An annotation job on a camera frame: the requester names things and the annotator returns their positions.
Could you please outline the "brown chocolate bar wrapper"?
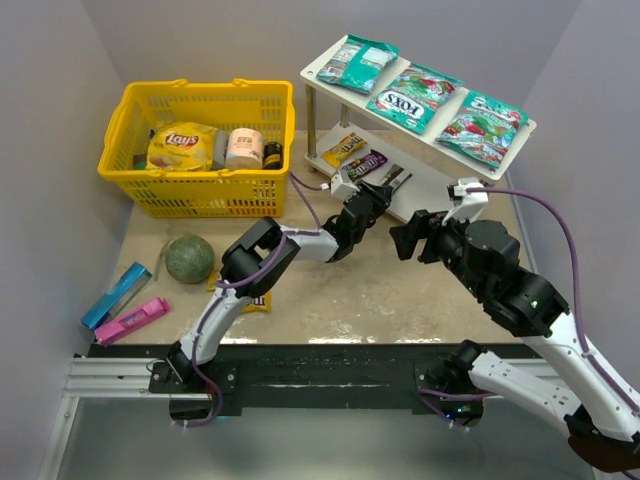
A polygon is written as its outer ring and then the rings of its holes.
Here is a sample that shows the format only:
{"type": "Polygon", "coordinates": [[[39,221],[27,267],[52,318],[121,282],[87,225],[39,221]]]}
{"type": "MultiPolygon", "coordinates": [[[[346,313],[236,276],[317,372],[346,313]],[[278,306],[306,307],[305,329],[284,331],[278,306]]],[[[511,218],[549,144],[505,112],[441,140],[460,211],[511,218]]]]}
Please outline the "brown chocolate bar wrapper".
{"type": "Polygon", "coordinates": [[[395,193],[404,183],[406,183],[413,174],[404,167],[392,164],[380,182],[381,187],[390,187],[395,193]]]}

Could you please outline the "purple M&M's bag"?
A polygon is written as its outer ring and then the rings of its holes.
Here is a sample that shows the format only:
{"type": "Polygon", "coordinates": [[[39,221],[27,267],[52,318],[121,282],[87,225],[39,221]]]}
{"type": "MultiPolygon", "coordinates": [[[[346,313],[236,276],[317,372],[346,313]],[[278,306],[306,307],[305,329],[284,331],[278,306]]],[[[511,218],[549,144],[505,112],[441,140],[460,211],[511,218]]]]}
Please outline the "purple M&M's bag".
{"type": "Polygon", "coordinates": [[[347,163],[343,167],[343,170],[347,173],[350,181],[356,182],[381,168],[387,162],[388,158],[384,154],[371,149],[370,152],[363,157],[347,163]]]}

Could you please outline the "yellow M&M's bag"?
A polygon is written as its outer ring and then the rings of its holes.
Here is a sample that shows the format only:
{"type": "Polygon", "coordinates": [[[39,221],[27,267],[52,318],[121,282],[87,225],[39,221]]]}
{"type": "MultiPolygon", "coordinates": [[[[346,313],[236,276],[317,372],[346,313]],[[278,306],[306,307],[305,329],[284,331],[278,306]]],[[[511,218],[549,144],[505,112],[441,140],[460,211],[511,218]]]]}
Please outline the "yellow M&M's bag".
{"type": "Polygon", "coordinates": [[[217,270],[213,270],[206,281],[206,290],[208,292],[214,292],[217,288],[217,282],[219,279],[219,272],[217,270]]]}
{"type": "Polygon", "coordinates": [[[272,307],[272,293],[266,292],[264,295],[253,298],[241,312],[248,313],[269,313],[272,307]]]}
{"type": "Polygon", "coordinates": [[[333,168],[338,168],[343,161],[367,144],[368,142],[358,133],[351,132],[336,145],[325,151],[321,158],[333,168]]]}

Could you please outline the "Fox's mint blossom candy bag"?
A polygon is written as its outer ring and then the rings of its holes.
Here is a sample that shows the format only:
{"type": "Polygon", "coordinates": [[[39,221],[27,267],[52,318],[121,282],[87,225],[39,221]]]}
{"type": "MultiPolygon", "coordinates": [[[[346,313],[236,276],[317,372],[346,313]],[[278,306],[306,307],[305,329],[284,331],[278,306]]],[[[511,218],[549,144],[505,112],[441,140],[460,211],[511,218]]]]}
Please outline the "Fox's mint blossom candy bag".
{"type": "Polygon", "coordinates": [[[410,63],[368,102],[367,109],[413,133],[423,134],[437,110],[462,86],[462,80],[410,63]]]}

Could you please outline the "teal candy bag back side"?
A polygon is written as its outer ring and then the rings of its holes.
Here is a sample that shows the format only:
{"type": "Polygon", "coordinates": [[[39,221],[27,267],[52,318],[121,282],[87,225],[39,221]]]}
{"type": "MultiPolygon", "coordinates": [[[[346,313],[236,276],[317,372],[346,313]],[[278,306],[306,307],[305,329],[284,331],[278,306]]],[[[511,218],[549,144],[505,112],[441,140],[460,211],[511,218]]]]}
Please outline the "teal candy bag back side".
{"type": "Polygon", "coordinates": [[[398,56],[399,48],[392,44],[348,34],[316,78],[368,95],[376,86],[381,72],[398,56]]]}

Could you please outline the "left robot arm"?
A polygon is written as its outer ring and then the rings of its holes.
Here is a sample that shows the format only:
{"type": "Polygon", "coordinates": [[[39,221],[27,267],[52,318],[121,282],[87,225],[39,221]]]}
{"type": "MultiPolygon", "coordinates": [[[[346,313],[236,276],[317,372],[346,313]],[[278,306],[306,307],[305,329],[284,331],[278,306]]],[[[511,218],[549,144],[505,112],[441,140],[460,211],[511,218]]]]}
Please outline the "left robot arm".
{"type": "Polygon", "coordinates": [[[341,212],[311,230],[286,227],[270,216],[253,224],[223,254],[216,289],[166,363],[178,382],[201,375],[241,310],[270,291],[294,261],[333,263],[351,254],[391,205],[394,188],[360,182],[341,212]]]}

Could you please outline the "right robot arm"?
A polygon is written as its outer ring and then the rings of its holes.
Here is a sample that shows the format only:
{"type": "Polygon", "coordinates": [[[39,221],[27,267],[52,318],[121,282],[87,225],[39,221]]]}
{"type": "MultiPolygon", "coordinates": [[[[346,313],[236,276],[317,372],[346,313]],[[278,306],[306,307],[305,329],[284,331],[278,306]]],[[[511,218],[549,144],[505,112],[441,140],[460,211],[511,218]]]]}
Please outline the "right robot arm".
{"type": "Polygon", "coordinates": [[[595,345],[579,337],[568,302],[519,264],[520,243],[493,220],[445,220],[420,210],[390,235],[400,259],[441,263],[489,318],[522,340],[563,381],[558,387],[473,341],[461,342],[426,374],[422,393],[450,400],[501,396],[557,428],[592,467],[629,474],[639,467],[639,393],[595,345]]]}

